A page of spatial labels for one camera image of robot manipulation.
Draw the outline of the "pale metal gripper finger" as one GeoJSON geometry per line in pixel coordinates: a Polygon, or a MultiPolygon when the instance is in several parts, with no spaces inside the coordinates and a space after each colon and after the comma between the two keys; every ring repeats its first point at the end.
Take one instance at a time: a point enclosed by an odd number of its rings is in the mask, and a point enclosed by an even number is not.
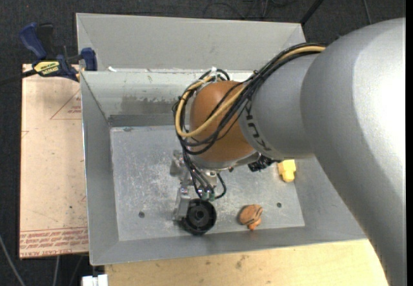
{"type": "Polygon", "coordinates": [[[178,194],[175,202],[175,207],[172,213],[173,221],[181,221],[186,217],[191,197],[188,194],[178,194]]]}

